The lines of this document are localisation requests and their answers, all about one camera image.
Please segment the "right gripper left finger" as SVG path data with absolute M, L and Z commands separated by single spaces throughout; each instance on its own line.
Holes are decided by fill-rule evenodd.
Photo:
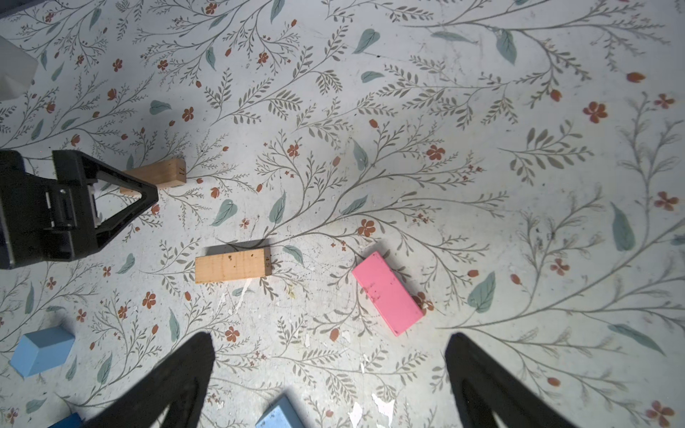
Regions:
M 197 333 L 112 406 L 85 422 L 85 427 L 198 426 L 215 349 L 209 333 Z

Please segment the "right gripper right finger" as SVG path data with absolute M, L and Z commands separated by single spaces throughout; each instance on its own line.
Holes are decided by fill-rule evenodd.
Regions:
M 451 335 L 445 363 L 464 427 L 573 426 L 463 333 Z

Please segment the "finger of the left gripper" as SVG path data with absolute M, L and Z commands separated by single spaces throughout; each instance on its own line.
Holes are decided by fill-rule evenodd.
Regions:
M 56 184 L 52 189 L 54 231 L 65 251 L 101 251 L 134 219 L 158 202 L 155 185 L 133 178 L 85 153 L 53 152 Z M 136 191 L 140 198 L 99 223 L 93 185 L 99 180 Z

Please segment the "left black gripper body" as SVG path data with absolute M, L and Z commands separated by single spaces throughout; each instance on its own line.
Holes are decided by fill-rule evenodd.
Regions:
M 102 164 L 76 151 L 54 152 L 55 178 L 25 169 L 16 151 L 1 151 L 1 268 L 73 261 L 102 249 L 92 195 Z

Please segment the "natural wood block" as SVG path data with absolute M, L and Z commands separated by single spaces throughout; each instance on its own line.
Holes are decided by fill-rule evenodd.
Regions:
M 194 281 L 203 285 L 262 278 L 271 273 L 270 249 L 261 248 L 196 258 Z
M 187 183 L 186 161 L 176 158 L 155 162 L 144 167 L 126 170 L 132 178 L 156 185 L 158 189 L 180 187 Z

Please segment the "pink rectangular block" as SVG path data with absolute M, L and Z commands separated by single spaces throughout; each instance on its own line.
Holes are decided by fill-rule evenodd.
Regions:
M 424 317 L 421 308 L 378 251 L 360 262 L 352 274 L 395 336 L 406 333 Z

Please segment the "dark blue cube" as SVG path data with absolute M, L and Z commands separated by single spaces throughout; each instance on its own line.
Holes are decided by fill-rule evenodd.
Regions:
M 48 428 L 80 428 L 81 426 L 83 426 L 83 419 L 81 416 L 78 413 L 72 413 Z

